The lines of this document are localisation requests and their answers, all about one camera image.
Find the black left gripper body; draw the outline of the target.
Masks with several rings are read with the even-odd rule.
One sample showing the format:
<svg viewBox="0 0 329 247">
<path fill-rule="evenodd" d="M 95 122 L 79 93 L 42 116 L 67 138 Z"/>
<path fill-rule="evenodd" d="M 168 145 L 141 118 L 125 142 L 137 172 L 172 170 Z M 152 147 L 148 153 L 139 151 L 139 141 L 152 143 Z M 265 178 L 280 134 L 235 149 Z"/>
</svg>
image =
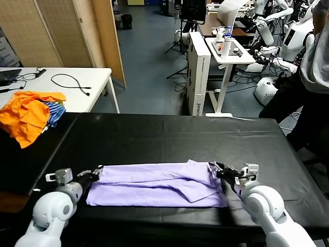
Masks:
<svg viewBox="0 0 329 247">
<path fill-rule="evenodd" d="M 96 182 L 99 180 L 99 175 L 92 174 L 92 177 L 90 179 L 82 178 L 79 179 L 77 176 L 74 178 L 74 182 L 77 182 L 81 185 L 83 192 L 86 192 L 91 185 L 91 183 Z"/>
</svg>

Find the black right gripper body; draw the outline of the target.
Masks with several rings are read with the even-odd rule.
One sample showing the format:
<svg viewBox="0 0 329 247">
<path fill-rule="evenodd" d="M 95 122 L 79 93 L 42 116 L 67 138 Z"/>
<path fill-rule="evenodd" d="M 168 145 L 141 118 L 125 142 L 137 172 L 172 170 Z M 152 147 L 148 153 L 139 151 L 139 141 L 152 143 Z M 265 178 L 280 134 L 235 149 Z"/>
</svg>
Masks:
<svg viewBox="0 0 329 247">
<path fill-rule="evenodd" d="M 220 168 L 216 172 L 216 176 L 220 179 L 225 180 L 229 185 L 233 186 L 236 181 L 239 181 L 243 177 L 243 174 L 232 167 Z"/>
</svg>

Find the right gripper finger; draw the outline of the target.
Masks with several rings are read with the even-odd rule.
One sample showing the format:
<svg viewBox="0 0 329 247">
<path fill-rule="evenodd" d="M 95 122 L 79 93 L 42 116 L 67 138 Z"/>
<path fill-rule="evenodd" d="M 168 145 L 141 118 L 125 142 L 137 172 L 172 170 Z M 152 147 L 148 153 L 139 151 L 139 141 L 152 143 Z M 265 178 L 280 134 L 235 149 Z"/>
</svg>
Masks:
<svg viewBox="0 0 329 247">
<path fill-rule="evenodd" d="M 208 168 L 210 171 L 212 172 L 218 172 L 218 171 L 226 171 L 226 170 L 230 170 L 231 167 L 223 164 L 223 163 L 220 163 L 220 162 L 209 162 L 208 163 Z"/>
<path fill-rule="evenodd" d="M 208 170 L 210 173 L 210 176 L 213 180 L 217 180 L 220 178 L 221 168 L 218 166 L 208 166 Z"/>
</svg>

